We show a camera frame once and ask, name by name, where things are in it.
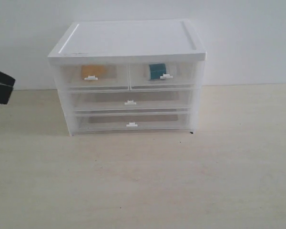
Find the yellow sponge block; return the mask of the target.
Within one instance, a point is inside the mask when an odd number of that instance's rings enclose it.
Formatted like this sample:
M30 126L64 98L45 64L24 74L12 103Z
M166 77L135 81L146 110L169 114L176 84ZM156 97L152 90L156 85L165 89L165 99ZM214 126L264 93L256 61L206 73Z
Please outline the yellow sponge block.
M106 67L103 65L83 65L81 67L81 77L85 81L97 81L105 73Z

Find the middle wide clear drawer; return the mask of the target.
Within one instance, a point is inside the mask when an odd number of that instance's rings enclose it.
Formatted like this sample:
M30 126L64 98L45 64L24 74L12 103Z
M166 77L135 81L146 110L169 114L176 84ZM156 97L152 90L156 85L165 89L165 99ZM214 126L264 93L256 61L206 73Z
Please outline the middle wide clear drawer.
M148 91L117 93L73 93L71 104L76 112L122 109L189 108L196 91Z

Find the teal bottle white cap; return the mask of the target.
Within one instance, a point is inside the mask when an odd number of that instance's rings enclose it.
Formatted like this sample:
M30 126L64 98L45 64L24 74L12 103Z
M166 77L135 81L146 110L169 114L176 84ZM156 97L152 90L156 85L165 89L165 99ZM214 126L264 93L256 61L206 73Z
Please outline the teal bottle white cap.
M173 63L153 63L149 67L149 80L171 80L177 74L177 66Z

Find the white plastic drawer cabinet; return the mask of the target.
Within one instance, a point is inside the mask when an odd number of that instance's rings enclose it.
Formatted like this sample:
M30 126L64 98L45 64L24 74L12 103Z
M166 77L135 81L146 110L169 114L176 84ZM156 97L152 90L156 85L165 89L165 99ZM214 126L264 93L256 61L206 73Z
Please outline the white plastic drawer cabinet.
M75 132L78 116L105 114L126 115L164 112L188 112L191 129L197 129L197 118L206 50L191 22L186 19L151 21L81 21L73 23L48 55L59 99L70 135L96 132ZM133 90L130 88L129 65L137 63L191 62L197 64L196 83L193 87ZM129 89L127 90L74 90L66 82L66 72L78 65L126 65ZM117 93L148 91L196 91L189 108L122 109L76 112L71 103L73 93Z

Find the wide clear drawer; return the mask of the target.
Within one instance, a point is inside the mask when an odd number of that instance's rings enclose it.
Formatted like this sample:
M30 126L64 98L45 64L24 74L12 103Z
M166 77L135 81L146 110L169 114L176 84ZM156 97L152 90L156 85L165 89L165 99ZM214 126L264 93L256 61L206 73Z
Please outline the wide clear drawer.
M76 112L122 109L189 108L196 91L148 91L117 93L73 93L71 104Z
M191 129L188 112L78 116L75 132Z

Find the bottom wide clear drawer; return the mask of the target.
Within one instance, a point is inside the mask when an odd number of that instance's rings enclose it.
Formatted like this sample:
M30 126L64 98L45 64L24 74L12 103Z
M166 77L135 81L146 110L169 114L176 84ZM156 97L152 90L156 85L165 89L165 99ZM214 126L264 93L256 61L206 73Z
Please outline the bottom wide clear drawer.
M191 129L188 112L78 116L75 132Z

